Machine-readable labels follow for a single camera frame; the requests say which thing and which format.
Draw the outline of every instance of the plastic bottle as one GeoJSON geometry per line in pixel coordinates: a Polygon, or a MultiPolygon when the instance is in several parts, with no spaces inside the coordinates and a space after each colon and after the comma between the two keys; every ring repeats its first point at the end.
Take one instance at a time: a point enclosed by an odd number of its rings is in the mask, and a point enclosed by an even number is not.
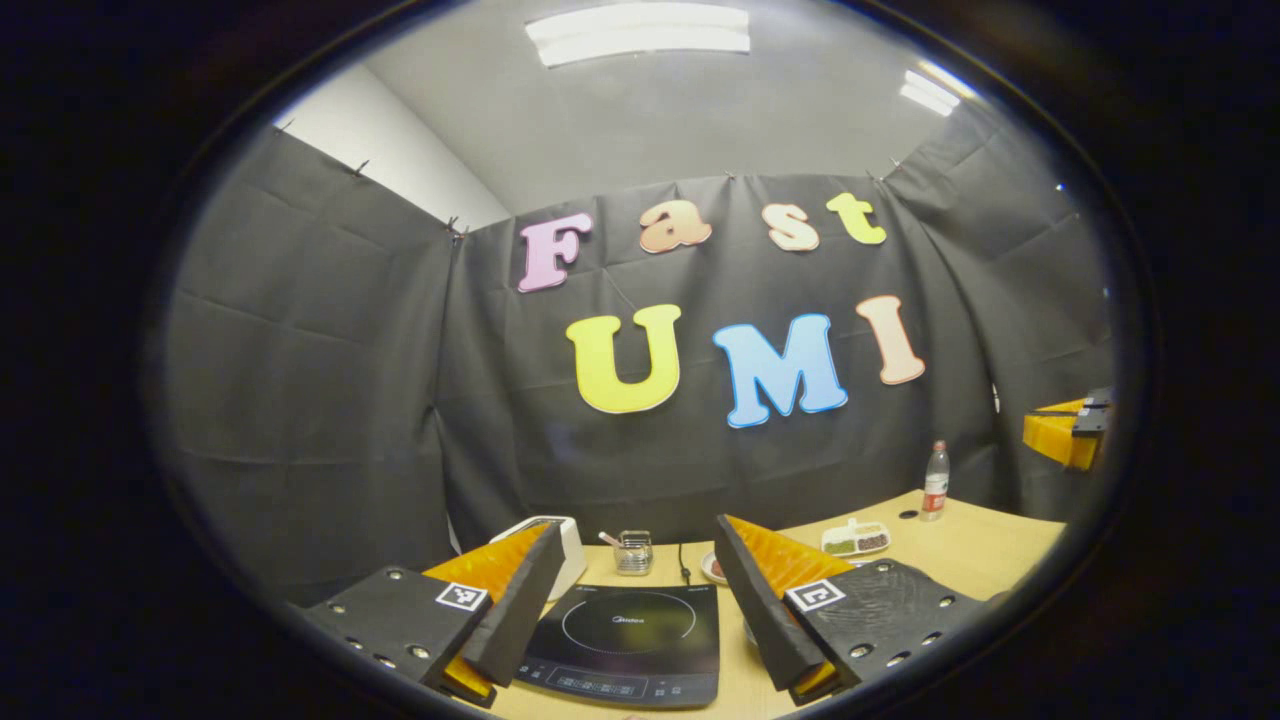
{"type": "Polygon", "coordinates": [[[947,457],[947,443],[933,443],[929,466],[924,470],[924,507],[920,519],[925,523],[942,516],[942,503],[947,500],[947,483],[951,479],[951,460],[947,457]]]}

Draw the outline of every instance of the cooktop surface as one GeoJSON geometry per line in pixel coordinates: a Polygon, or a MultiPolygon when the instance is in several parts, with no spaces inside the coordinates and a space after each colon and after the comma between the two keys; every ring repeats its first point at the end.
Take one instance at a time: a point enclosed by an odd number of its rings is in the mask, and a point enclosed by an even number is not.
{"type": "Polygon", "coordinates": [[[573,585],[534,630],[516,679],[625,705],[696,707],[716,700],[716,585],[573,585]]]}

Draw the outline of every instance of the small plate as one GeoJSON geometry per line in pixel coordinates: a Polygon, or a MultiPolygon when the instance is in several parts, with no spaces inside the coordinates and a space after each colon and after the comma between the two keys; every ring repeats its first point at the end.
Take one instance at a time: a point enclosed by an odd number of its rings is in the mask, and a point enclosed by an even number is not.
{"type": "Polygon", "coordinates": [[[713,583],[719,583],[722,585],[727,585],[728,580],[724,579],[724,575],[718,575],[718,574],[716,574],[716,571],[712,570],[712,565],[714,562],[716,562],[716,551],[712,551],[712,552],[708,552],[707,555],[704,555],[703,556],[703,574],[707,575],[713,583]]]}

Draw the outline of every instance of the wooden table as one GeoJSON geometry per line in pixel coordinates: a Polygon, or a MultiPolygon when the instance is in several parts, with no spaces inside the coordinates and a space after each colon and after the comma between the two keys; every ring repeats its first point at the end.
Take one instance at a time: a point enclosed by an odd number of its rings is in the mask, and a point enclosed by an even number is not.
{"type": "MultiPolygon", "coordinates": [[[[859,523],[884,523],[892,542],[881,552],[858,556],[858,560],[892,557],[919,568],[938,583],[977,600],[1006,591],[1021,579],[1057,539],[1062,523],[1032,520],[947,500],[942,518],[933,523],[899,519],[904,510],[919,510],[922,491],[887,500],[870,507],[840,515],[820,523],[782,530],[782,534],[818,547],[822,532],[844,525],[849,518],[859,523]]],[[[655,587],[680,585],[680,564],[675,544],[654,546],[653,571],[644,577],[622,577],[613,571],[613,553],[607,546],[586,546],[586,573],[582,584],[655,587]]],[[[685,566],[692,571],[691,582],[708,583],[701,573],[701,559],[713,543],[685,543],[685,566]]],[[[490,712],[502,717],[554,720],[622,720],[631,715],[644,717],[696,717],[748,720],[777,717],[796,710],[786,692],[777,692],[764,665],[748,642],[742,628],[742,611],[732,592],[717,585],[721,623],[719,693],[714,702],[695,710],[650,710],[596,705],[566,700],[549,691],[522,683],[499,688],[490,712]]]]}

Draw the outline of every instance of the white box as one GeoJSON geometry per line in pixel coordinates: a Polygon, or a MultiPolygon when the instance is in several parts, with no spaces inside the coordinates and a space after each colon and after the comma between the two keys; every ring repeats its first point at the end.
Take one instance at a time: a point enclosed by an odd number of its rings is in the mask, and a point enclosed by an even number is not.
{"type": "Polygon", "coordinates": [[[547,602],[553,602],[559,600],[570,585],[586,571],[586,555],[582,552],[582,538],[577,534],[577,520],[563,515],[534,515],[507,528],[489,542],[498,542],[507,536],[541,523],[559,523],[561,544],[564,548],[564,564],[561,565],[561,571],[556,575],[556,584],[552,585],[552,594],[547,598],[547,602]]]}

